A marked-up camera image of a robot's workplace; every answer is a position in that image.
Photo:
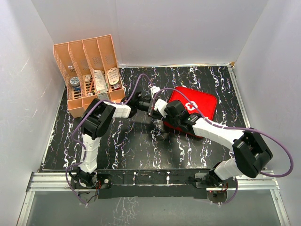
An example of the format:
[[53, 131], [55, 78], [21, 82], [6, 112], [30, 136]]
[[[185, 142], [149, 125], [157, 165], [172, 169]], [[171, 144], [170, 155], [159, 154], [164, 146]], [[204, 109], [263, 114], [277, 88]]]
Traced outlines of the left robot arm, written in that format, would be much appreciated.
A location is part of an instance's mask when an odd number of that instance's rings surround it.
[[77, 130], [82, 135], [82, 141], [76, 141], [82, 147], [79, 163], [66, 169], [66, 173], [81, 186], [92, 188], [97, 183], [96, 169], [98, 148], [101, 137], [111, 126], [115, 118], [131, 118], [138, 110], [145, 111], [149, 116], [158, 119], [167, 118], [167, 102], [151, 97], [142, 97], [141, 92], [132, 93], [124, 101], [115, 103], [109, 100], [95, 98], [83, 113]]

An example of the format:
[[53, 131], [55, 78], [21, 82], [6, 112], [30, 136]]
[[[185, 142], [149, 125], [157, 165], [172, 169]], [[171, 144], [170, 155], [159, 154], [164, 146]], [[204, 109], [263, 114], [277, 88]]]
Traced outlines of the red black medicine case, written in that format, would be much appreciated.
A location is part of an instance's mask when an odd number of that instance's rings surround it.
[[188, 118], [184, 121], [188, 124], [189, 129], [175, 129], [177, 131], [200, 137], [194, 132], [193, 125], [197, 120], [207, 117], [212, 120], [217, 106], [217, 98], [211, 94], [196, 91], [194, 89], [178, 86], [173, 89], [169, 101], [167, 101], [166, 109], [168, 110], [187, 110]]

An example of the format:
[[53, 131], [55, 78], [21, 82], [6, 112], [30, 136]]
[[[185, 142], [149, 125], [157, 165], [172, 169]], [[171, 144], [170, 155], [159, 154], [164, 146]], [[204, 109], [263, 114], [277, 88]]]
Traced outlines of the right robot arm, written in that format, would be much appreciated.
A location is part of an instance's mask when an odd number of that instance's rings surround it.
[[195, 183], [220, 187], [232, 177], [245, 175], [255, 178], [273, 157], [257, 132], [229, 129], [199, 113], [189, 113], [179, 100], [168, 103], [164, 112], [172, 126], [197, 137], [208, 138], [234, 153], [234, 157], [217, 163], [202, 178], [194, 178]]

